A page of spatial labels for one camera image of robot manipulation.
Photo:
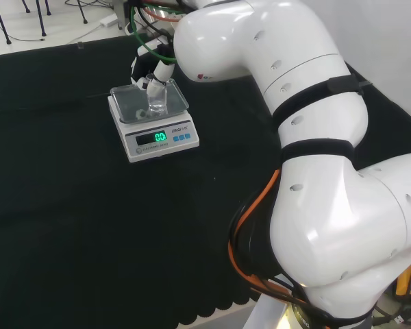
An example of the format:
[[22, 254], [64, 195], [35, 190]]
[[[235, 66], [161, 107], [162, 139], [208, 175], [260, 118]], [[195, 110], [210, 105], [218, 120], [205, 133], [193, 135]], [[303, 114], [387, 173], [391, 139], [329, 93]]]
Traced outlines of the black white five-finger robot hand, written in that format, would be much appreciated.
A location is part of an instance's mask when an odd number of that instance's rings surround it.
[[160, 97], [165, 91], [166, 84], [172, 77], [175, 63], [162, 57], [172, 58], [173, 50], [166, 37], [154, 38], [144, 45], [139, 46], [131, 65], [130, 80], [133, 85], [147, 92], [147, 96]]

